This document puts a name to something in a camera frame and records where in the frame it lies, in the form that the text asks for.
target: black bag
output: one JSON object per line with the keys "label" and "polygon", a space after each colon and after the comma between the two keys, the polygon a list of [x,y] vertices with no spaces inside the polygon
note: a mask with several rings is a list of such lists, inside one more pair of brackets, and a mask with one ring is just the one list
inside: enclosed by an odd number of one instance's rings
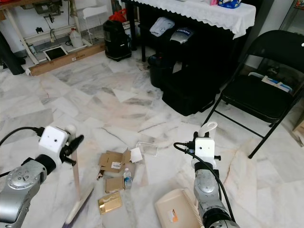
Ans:
{"label": "black bag", "polygon": [[184,116],[204,112],[219,93],[216,76],[197,67],[186,67],[171,77],[164,77],[162,86],[162,100]]}

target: white wall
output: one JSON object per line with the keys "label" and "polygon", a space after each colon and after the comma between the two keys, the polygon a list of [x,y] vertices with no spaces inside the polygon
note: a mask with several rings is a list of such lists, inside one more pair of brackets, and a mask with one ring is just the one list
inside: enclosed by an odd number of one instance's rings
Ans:
{"label": "white wall", "polygon": [[[292,3],[293,0],[275,0],[264,22],[260,34],[279,29]],[[261,61],[262,58],[260,57],[250,56],[246,64],[257,68]]]}
{"label": "white wall", "polygon": [[[110,0],[75,0],[75,4],[78,9],[78,16],[80,17],[80,27],[82,29],[85,28],[85,26],[83,25],[84,22],[81,20],[81,9],[86,7],[107,5],[109,13],[111,14],[112,12]],[[54,23],[50,23],[49,19],[47,19],[52,29],[68,25],[67,1],[63,0],[62,5],[63,6],[61,7],[61,11],[63,11],[64,13],[62,13],[60,16],[56,16]],[[35,9],[23,9],[21,7],[15,7],[11,9],[11,12],[24,38],[37,34],[35,30],[36,27],[42,27],[43,31],[49,31],[48,24],[43,19],[44,14],[37,14]],[[102,19],[98,19],[98,22],[100,23],[100,21],[105,21],[107,17],[108,15],[103,15]],[[90,19],[88,19],[88,26],[96,26],[96,22],[93,23],[93,19],[91,21],[92,22],[90,23]],[[70,17],[70,24],[73,23],[74,19]],[[24,50],[24,47],[20,42],[16,31],[14,30],[8,19],[0,21],[0,31],[6,38],[13,52]]]}

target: marble floor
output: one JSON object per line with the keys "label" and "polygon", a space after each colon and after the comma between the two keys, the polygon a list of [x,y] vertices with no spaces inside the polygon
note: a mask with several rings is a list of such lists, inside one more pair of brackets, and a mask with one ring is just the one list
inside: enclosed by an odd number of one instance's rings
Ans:
{"label": "marble floor", "polygon": [[[149,81],[140,50],[115,62],[99,53],[37,77],[0,71],[0,138],[22,126],[74,124],[85,140],[78,149],[81,186],[95,184],[74,228],[160,228],[154,203],[175,188],[193,189],[191,157],[173,148],[192,139],[209,110],[184,117],[162,101]],[[247,155],[259,138],[214,114],[218,127],[216,154],[222,179],[241,228],[303,226],[304,152],[291,129],[303,111],[299,102],[253,159]],[[223,113],[265,133],[268,125],[242,111],[220,104]],[[98,159],[106,150],[123,152],[137,142],[158,145],[156,157],[145,155],[146,182],[121,193],[123,206],[103,216],[97,200],[105,195],[104,180],[96,181]],[[22,131],[0,148],[0,173],[38,153],[38,137]],[[0,179],[0,190],[5,179]],[[34,197],[23,228],[60,228],[76,192],[68,164],[50,174]]]}

